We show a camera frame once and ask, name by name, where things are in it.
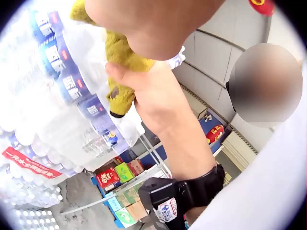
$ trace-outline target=red box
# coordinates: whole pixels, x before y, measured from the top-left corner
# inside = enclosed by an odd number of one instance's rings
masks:
[[[134,174],[134,176],[140,175],[142,172],[144,172],[144,167],[140,159],[129,162],[128,167],[131,170],[131,172]]]
[[[102,173],[96,175],[96,179],[100,187],[105,188],[111,184],[120,181],[120,178],[114,168],[109,168]]]
[[[113,160],[114,160],[115,164],[117,164],[117,165],[120,165],[121,163],[124,162],[120,156],[114,157]]]

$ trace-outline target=green plush toy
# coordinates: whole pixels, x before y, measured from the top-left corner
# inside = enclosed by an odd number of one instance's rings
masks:
[[[77,0],[72,6],[70,18],[96,25],[87,15],[84,0]],[[132,51],[127,38],[110,30],[107,30],[106,55],[108,62],[115,62],[137,72],[148,72],[154,60],[144,58]],[[134,90],[130,87],[118,84],[112,77],[108,77],[110,92],[107,99],[110,103],[110,114],[114,117],[123,117],[130,109],[134,100]]]

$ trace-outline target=white wall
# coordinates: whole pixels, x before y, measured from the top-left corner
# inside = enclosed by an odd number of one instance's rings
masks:
[[[272,16],[267,42],[286,48],[298,61],[302,60],[306,53],[306,47],[300,37],[279,9],[276,9]]]
[[[226,0],[201,30],[212,33],[243,48],[263,41],[266,19],[258,14],[246,0]],[[186,61],[224,85],[235,61],[242,51],[229,43],[199,31],[185,41]],[[208,103],[222,117],[230,121],[233,111],[225,88],[195,70],[182,64],[174,69],[179,82]]]
[[[267,18],[257,13],[247,0],[226,0],[201,30],[226,39],[244,49],[265,42]],[[276,10],[271,18],[268,42],[287,48],[298,60],[302,59],[302,44],[289,23]],[[186,61],[213,77],[222,85],[229,80],[230,72],[242,51],[231,44],[199,31],[185,41]],[[179,82],[202,98],[254,146],[260,150],[272,135],[268,128],[258,128],[235,116],[226,89],[208,76],[183,63],[173,70]]]

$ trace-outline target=forearm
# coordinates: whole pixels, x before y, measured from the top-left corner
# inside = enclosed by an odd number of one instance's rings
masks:
[[[173,178],[179,181],[200,177],[216,165],[207,138],[192,112],[181,116],[159,138]]]

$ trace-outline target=floor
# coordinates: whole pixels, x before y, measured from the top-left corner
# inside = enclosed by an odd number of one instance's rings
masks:
[[[63,201],[50,207],[53,216],[62,230],[118,230],[114,224],[114,217],[107,206],[97,204],[90,208],[62,215],[61,212],[87,205],[102,198],[99,189],[96,188],[90,179],[90,175],[79,173],[68,178],[58,185],[62,190]],[[128,230],[139,230],[140,223],[137,223]],[[150,224],[146,224],[142,230],[155,230]]]

